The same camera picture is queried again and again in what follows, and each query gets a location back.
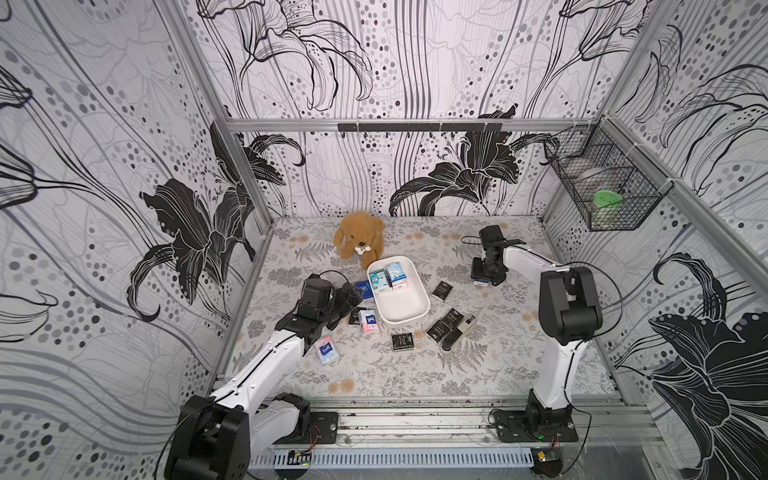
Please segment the pink Tempo tissue pack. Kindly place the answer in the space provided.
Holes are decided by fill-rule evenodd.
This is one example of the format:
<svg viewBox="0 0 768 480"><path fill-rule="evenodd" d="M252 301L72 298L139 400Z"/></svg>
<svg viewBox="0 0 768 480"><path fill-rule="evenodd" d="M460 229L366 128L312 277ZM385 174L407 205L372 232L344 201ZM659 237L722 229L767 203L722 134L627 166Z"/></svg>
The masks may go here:
<svg viewBox="0 0 768 480"><path fill-rule="evenodd" d="M370 334L377 333L379 331L378 316L375 310L360 310L358 312L358 320L364 333Z"/></svg>

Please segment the teal cartoon tissue pack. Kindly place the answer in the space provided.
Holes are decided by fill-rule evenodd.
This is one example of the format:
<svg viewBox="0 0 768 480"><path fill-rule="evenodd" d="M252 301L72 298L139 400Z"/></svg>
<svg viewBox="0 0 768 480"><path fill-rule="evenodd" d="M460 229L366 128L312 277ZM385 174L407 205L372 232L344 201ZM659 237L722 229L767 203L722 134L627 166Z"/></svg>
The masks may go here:
<svg viewBox="0 0 768 480"><path fill-rule="evenodd" d="M370 272L369 283L373 292L383 293L392 290L388 273L384 269Z"/></svg>

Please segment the light blue tissue pack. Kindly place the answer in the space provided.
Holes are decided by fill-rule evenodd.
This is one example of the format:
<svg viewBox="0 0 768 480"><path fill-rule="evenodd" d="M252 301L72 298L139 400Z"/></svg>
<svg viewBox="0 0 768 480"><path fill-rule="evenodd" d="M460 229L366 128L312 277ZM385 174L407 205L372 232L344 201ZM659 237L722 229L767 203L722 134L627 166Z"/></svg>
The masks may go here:
<svg viewBox="0 0 768 480"><path fill-rule="evenodd" d="M400 262L389 263L385 270L393 288L407 283L408 277Z"/></svg>

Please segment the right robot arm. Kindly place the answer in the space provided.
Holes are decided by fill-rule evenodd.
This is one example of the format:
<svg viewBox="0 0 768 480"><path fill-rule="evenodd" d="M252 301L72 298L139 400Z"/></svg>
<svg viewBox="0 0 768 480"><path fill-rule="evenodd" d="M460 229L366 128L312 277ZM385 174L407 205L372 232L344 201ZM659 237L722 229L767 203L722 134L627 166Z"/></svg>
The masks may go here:
<svg viewBox="0 0 768 480"><path fill-rule="evenodd" d="M581 357L603 325L592 271L558 263L507 239L498 225L479 231L483 255L472 261L471 278L498 286L515 271L539 287L539 324L548 337L539 377L529 393L527 423L532 427L567 421L571 390Z"/></svg>

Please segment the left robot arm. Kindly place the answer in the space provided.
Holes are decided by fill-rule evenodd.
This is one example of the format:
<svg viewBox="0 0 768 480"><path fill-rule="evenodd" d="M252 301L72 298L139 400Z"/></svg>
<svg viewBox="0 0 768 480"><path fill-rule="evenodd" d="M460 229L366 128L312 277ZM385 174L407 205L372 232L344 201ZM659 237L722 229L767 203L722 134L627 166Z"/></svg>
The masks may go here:
<svg viewBox="0 0 768 480"><path fill-rule="evenodd" d="M335 286L320 274L304 280L295 305L276 324L265 346L229 381L181 407L162 449L165 479L243 479L251 458L283 438L304 438L310 406L294 394L268 394L321 339L362 302L351 282Z"/></svg>

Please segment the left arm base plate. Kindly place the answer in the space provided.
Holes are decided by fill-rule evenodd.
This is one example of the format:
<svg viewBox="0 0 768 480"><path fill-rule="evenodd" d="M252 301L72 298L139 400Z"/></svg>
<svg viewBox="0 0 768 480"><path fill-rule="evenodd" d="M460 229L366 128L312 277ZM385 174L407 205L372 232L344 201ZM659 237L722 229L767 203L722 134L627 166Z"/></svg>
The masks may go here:
<svg viewBox="0 0 768 480"><path fill-rule="evenodd" d="M278 445L331 445L335 444L339 429L337 412L312 411L305 422L306 428L298 427L292 435L276 441Z"/></svg>

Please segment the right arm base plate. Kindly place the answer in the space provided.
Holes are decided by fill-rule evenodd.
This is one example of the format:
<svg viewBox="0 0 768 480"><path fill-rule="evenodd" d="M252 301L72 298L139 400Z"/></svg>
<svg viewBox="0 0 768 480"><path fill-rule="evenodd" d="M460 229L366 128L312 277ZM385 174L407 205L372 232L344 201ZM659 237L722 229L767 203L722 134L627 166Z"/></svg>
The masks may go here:
<svg viewBox="0 0 768 480"><path fill-rule="evenodd" d="M545 409L543 413L493 409L488 415L488 422L502 443L568 443L579 440L570 407Z"/></svg>

